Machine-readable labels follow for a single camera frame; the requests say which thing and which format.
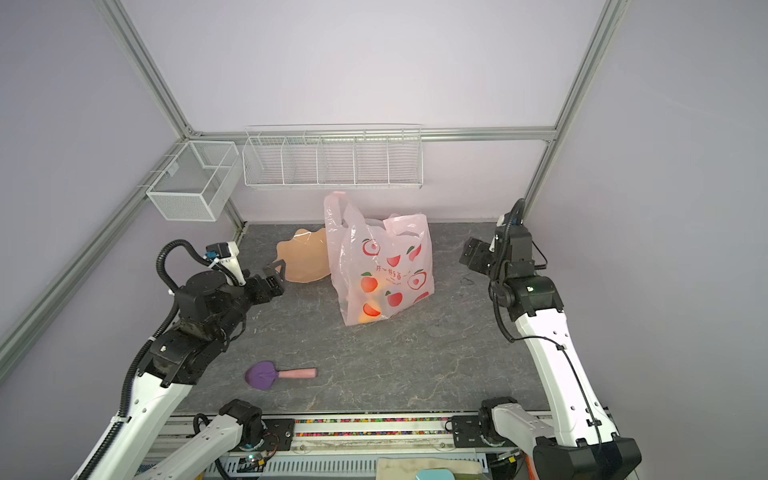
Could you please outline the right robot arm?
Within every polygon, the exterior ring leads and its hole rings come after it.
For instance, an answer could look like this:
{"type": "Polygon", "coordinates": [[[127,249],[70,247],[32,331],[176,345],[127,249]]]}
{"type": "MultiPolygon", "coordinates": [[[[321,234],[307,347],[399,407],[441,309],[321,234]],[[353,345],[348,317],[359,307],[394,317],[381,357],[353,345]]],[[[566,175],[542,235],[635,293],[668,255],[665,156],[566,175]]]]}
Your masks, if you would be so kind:
{"type": "Polygon", "coordinates": [[[504,339],[530,351],[552,422],[542,423],[512,398],[483,402],[484,436],[508,441],[539,479],[626,479],[642,461],[637,442],[620,434],[595,394],[572,342],[564,303],[542,275],[538,248],[518,199],[502,215],[491,242],[468,239],[461,264],[488,279],[494,319],[504,339]]]}

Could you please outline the pink fruit print plastic bag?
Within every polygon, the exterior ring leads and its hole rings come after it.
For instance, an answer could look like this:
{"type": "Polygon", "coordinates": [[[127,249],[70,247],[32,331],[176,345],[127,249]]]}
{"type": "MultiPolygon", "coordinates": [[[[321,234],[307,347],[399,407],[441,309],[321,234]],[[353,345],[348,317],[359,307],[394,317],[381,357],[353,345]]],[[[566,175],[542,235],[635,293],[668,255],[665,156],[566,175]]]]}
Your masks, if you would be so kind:
{"type": "Polygon", "coordinates": [[[434,294],[425,215],[368,219],[343,192],[327,195],[323,205],[331,281],[345,325],[390,319],[434,294]]]}

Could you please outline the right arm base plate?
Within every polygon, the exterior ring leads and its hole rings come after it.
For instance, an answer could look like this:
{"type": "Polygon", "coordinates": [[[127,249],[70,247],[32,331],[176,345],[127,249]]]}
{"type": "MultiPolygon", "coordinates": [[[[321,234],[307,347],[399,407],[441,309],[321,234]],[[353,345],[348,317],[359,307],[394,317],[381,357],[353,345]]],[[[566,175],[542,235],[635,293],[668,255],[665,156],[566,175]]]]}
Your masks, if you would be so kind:
{"type": "Polygon", "coordinates": [[[450,430],[457,448],[496,447],[484,434],[479,415],[460,414],[451,417],[450,430]]]}

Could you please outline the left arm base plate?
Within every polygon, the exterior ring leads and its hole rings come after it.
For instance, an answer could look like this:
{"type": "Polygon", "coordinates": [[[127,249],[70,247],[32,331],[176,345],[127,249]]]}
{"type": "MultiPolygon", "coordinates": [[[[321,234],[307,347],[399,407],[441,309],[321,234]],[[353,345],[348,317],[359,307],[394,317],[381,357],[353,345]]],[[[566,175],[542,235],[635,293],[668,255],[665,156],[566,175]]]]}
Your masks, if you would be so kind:
{"type": "Polygon", "coordinates": [[[287,451],[294,438],[293,418],[264,418],[252,421],[243,431],[242,441],[237,448],[244,452],[287,451]]]}

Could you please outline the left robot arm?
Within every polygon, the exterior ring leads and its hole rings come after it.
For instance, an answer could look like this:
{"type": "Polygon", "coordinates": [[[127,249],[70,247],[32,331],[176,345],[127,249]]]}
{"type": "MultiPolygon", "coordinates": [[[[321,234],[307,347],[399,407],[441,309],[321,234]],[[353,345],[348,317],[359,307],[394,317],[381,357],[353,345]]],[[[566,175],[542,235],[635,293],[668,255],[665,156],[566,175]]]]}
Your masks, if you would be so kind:
{"type": "Polygon", "coordinates": [[[204,253],[184,239],[161,248],[155,268],[171,310],[132,360],[117,413],[76,478],[133,478],[207,367],[245,332],[249,310],[284,293],[285,261],[252,274],[241,269],[238,253],[234,242],[211,244],[204,253]]]}

